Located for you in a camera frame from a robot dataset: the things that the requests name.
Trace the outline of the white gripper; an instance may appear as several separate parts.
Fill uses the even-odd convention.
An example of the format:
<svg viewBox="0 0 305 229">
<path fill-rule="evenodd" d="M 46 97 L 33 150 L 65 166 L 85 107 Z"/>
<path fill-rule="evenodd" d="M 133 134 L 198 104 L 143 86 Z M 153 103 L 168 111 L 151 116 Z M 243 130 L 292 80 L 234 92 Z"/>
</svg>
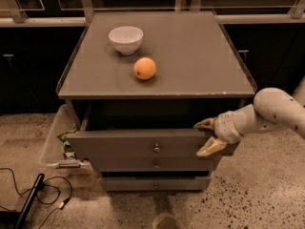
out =
<svg viewBox="0 0 305 229">
<path fill-rule="evenodd" d="M 211 136 L 207 142 L 196 152 L 197 156 L 210 156 L 223 150 L 227 143 L 234 144 L 242 139 L 242 135 L 234 125 L 233 113 L 228 111 L 220 114 L 216 119 L 209 117 L 193 125 L 198 130 L 214 130 L 218 137 Z"/>
</svg>

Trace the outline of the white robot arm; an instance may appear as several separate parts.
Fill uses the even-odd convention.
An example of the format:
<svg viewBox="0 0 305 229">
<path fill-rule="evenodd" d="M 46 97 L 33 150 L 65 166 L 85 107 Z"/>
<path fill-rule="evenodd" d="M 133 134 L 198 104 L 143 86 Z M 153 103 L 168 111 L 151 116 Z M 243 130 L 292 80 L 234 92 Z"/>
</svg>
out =
<svg viewBox="0 0 305 229">
<path fill-rule="evenodd" d="M 292 95 L 278 88 L 265 88 L 254 96 L 254 103 L 194 125 L 214 136 L 197 151 L 197 156 L 210 156 L 239 142 L 245 135 L 265 133 L 286 127 L 305 137 L 305 78 Z"/>
</svg>

